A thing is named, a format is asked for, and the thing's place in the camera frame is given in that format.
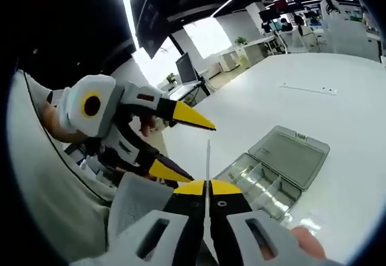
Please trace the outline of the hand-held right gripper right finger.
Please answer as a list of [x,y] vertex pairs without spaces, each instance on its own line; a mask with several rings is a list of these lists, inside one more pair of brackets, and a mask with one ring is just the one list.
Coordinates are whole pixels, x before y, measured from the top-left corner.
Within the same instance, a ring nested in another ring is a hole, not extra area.
[[305,252],[288,229],[221,180],[210,181],[210,235],[220,265],[339,265]]

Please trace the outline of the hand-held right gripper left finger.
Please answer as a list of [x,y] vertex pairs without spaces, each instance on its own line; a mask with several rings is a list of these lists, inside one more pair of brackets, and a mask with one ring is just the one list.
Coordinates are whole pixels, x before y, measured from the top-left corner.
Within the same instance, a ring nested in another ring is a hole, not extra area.
[[203,239],[206,183],[176,189],[162,211],[153,210],[125,229],[109,250],[72,265],[196,265]]

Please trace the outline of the person's left hand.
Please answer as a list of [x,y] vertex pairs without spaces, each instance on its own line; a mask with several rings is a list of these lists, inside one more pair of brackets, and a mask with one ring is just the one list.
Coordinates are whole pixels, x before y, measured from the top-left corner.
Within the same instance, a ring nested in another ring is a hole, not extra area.
[[[42,119],[42,124],[47,129],[48,133],[60,142],[80,144],[89,138],[86,134],[79,130],[75,133],[70,133],[62,128],[59,122],[57,109],[47,101],[39,107],[39,114]],[[155,117],[142,115],[139,119],[141,122],[141,133],[147,137],[150,134],[150,130],[155,128]]]

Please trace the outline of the person's right hand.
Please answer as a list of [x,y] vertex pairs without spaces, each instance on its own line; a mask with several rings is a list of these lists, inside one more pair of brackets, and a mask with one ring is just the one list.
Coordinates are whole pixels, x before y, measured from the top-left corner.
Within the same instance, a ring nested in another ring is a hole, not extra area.
[[309,255],[317,259],[326,258],[326,254],[323,246],[321,245],[319,240],[316,239],[307,228],[298,226],[291,229],[290,232],[298,240],[299,246]]

